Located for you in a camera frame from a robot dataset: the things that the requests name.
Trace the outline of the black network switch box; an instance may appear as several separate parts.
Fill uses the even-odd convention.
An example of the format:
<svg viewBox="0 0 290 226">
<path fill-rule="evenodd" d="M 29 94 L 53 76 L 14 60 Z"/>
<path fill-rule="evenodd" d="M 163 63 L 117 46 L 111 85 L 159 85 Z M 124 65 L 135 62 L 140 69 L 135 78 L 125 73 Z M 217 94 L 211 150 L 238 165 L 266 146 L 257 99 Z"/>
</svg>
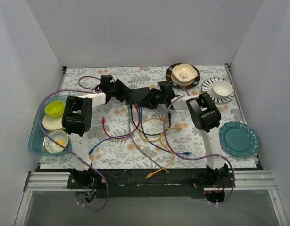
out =
<svg viewBox="0 0 290 226">
<path fill-rule="evenodd" d="M 127 105 L 140 102 L 150 92 L 149 87 L 132 89 L 125 95 L 125 102 Z"/>
</svg>

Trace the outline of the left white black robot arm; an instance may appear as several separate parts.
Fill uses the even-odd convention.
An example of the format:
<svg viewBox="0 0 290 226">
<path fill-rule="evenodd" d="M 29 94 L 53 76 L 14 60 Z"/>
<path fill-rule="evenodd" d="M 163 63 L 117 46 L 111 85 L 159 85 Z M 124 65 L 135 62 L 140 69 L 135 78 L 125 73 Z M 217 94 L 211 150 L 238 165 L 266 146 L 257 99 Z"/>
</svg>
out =
<svg viewBox="0 0 290 226">
<path fill-rule="evenodd" d="M 133 90 L 120 80 L 112 81 L 112 79 L 111 75 L 103 75 L 99 91 L 67 97 L 62 126 L 69 135 L 72 153 L 76 158 L 73 169 L 77 171 L 88 170 L 91 165 L 87 133 L 91 128 L 93 108 L 104 105 L 113 97 L 121 102 L 125 101 L 133 93 Z"/>
</svg>

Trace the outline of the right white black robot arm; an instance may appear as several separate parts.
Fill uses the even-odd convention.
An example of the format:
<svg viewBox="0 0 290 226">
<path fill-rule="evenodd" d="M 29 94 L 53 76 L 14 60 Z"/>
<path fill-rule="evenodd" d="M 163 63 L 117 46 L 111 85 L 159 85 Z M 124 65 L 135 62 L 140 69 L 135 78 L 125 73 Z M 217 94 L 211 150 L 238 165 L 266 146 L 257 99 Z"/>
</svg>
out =
<svg viewBox="0 0 290 226">
<path fill-rule="evenodd" d="M 218 187 L 224 182 L 224 175 L 219 170 L 227 168 L 221 158 L 219 126 L 221 114 L 210 95 L 206 92 L 197 96 L 177 95 L 168 81 L 159 83 L 160 90 L 151 89 L 140 101 L 143 107 L 155 109 L 159 104 L 165 104 L 169 110 L 188 110 L 195 127 L 200 131 L 207 153 L 207 169 L 212 171 L 207 175 L 207 181 L 212 187 Z"/>
</svg>

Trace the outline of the dark brown round plate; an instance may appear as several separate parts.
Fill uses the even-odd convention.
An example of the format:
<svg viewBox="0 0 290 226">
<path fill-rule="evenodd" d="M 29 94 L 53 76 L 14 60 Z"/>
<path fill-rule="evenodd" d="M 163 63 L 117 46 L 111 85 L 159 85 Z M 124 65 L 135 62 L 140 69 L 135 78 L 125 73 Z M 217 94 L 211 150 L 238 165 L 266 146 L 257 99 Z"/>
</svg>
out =
<svg viewBox="0 0 290 226">
<path fill-rule="evenodd" d="M 166 71 L 166 79 L 173 82 L 174 86 L 181 85 L 185 89 L 195 87 L 201 79 L 199 70 L 188 63 L 175 63 Z"/>
</svg>

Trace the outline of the cream square bowl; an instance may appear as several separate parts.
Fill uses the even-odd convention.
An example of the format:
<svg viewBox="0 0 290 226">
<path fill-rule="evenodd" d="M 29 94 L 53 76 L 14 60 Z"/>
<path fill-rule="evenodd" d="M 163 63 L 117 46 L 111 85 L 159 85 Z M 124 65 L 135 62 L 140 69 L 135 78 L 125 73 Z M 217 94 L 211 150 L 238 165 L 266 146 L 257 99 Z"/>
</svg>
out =
<svg viewBox="0 0 290 226">
<path fill-rule="evenodd" d="M 181 85 L 190 85 L 195 81 L 198 74 L 192 65 L 182 63 L 172 69 L 171 79 Z"/>
</svg>

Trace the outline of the white round bowl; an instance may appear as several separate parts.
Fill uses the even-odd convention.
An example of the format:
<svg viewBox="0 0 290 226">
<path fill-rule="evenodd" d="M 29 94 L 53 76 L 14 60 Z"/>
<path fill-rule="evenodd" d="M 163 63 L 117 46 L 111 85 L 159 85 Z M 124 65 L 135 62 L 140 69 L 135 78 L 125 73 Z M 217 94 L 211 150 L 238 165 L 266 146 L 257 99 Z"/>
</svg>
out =
<svg viewBox="0 0 290 226">
<path fill-rule="evenodd" d="M 233 86 L 227 81 L 216 81 L 212 84 L 212 91 L 220 97 L 228 97 L 233 92 Z"/>
</svg>

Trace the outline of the blue striped white plate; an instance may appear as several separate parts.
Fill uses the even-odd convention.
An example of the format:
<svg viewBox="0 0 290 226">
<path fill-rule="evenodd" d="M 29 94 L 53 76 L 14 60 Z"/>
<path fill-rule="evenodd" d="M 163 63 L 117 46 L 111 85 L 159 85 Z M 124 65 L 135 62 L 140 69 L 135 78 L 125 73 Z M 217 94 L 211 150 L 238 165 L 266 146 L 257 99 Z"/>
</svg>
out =
<svg viewBox="0 0 290 226">
<path fill-rule="evenodd" d="M 208 93 L 212 100 L 218 104 L 227 103 L 235 96 L 232 84 L 223 78 L 208 78 L 203 81 L 201 88 L 202 92 Z"/>
</svg>

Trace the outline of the lime green plastic bowl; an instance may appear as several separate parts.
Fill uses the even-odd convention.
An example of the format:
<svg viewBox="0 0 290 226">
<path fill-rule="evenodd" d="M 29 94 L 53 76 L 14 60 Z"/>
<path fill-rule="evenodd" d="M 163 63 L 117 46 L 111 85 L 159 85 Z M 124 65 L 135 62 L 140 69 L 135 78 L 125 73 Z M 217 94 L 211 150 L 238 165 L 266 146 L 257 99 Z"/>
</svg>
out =
<svg viewBox="0 0 290 226">
<path fill-rule="evenodd" d="M 53 101 L 45 107 L 45 114 L 52 118 L 57 118 L 63 115 L 65 103 L 57 100 Z"/>
</svg>

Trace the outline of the patterned bowl with yellow centre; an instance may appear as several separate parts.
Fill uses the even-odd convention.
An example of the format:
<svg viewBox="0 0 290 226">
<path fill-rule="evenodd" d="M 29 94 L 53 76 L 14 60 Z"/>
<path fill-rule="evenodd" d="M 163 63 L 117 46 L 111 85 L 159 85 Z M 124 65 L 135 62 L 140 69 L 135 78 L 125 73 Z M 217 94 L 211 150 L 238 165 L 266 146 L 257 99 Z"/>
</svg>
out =
<svg viewBox="0 0 290 226">
<path fill-rule="evenodd" d="M 49 153 L 60 153 L 64 151 L 64 148 L 61 146 L 67 147 L 69 138 L 66 132 L 63 130 L 55 130 L 49 133 L 49 137 L 51 137 L 55 142 L 46 137 L 44 146 Z"/>
</svg>

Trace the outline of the cream plastic plate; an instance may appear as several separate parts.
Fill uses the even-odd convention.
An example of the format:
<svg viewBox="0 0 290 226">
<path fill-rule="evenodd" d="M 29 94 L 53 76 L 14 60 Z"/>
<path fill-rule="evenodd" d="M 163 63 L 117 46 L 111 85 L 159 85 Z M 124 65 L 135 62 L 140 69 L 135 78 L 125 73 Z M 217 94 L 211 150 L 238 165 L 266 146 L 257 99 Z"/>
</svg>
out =
<svg viewBox="0 0 290 226">
<path fill-rule="evenodd" d="M 49 130 L 49 131 L 65 129 L 62 126 L 62 116 L 53 118 L 46 114 L 42 119 L 42 125 L 46 130 Z"/>
</svg>

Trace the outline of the teal scalloped plate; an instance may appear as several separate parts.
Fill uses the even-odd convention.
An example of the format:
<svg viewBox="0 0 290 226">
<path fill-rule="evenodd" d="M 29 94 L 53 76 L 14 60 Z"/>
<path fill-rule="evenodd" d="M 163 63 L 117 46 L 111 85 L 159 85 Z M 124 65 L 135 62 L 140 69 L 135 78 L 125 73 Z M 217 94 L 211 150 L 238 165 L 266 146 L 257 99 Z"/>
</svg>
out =
<svg viewBox="0 0 290 226">
<path fill-rule="evenodd" d="M 252 157 L 259 149 L 260 141 L 257 133 L 248 125 L 231 121 L 219 129 L 221 147 L 227 153 L 241 158 Z"/>
</svg>

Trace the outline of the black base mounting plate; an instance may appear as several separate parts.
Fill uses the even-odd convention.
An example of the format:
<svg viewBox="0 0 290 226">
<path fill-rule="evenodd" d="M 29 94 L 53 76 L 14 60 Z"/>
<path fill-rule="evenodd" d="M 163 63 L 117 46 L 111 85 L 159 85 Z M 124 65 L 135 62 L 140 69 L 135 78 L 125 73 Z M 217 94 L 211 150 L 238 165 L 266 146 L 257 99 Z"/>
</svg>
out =
<svg viewBox="0 0 290 226">
<path fill-rule="evenodd" d="M 92 170 L 78 172 L 71 170 L 67 182 L 68 189 L 91 191 L 97 198 L 124 197 L 190 197 L 204 199 L 205 189 L 217 194 L 233 185 L 232 173 L 212 180 L 206 169 L 170 169 L 161 171 L 149 179 L 148 169 L 103 169 L 100 173 Z"/>
</svg>

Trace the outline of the teal plastic tray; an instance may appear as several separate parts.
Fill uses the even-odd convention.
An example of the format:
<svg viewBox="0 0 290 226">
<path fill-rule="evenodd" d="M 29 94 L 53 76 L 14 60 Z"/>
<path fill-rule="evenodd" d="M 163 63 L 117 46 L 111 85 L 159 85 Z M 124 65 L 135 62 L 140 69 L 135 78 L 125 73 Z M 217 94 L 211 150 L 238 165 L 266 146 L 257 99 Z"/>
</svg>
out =
<svg viewBox="0 0 290 226">
<path fill-rule="evenodd" d="M 63 101 L 64 103 L 66 102 L 68 95 L 60 95 L 60 96 L 55 96 L 55 97 L 49 97 L 43 104 L 42 109 L 40 110 L 40 106 L 38 107 L 35 119 L 34 119 L 34 123 L 33 123 L 33 127 L 31 130 L 31 134 L 30 134 L 30 138 L 29 138 L 29 142 L 28 142 L 28 148 L 29 151 L 32 154 L 35 155 L 44 155 L 44 156 L 58 156 L 58 155 L 64 155 L 64 154 L 68 154 L 68 151 L 61 151 L 59 153 L 49 153 L 46 148 L 45 148 L 45 135 L 43 133 L 43 131 L 41 130 L 41 127 L 39 125 L 39 121 L 38 121 L 38 113 L 40 113 L 40 119 L 41 121 L 43 120 L 44 116 L 45 116 L 45 107 L 50 104 L 53 101 Z"/>
</svg>

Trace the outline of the aluminium frame rail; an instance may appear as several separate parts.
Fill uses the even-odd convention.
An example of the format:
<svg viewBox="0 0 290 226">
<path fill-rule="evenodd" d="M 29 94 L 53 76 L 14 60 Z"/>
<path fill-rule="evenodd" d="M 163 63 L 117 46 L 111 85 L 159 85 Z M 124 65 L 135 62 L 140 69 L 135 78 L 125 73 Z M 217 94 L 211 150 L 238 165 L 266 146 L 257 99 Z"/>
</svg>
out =
<svg viewBox="0 0 290 226">
<path fill-rule="evenodd" d="M 17 226 L 287 226 L 270 171 L 237 171 L 220 188 L 195 183 L 196 169 L 145 179 L 144 170 L 95 175 L 28 174 Z"/>
</svg>

